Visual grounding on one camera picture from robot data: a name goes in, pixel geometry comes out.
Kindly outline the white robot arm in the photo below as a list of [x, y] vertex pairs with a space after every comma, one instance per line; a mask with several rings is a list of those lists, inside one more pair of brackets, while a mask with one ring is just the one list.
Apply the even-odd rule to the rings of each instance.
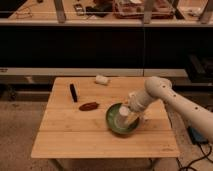
[[144, 82], [143, 90], [129, 94], [127, 106], [131, 112], [140, 113], [157, 99], [171, 106], [213, 143], [213, 113], [176, 93], [172, 89], [171, 81], [166, 78], [148, 77]]

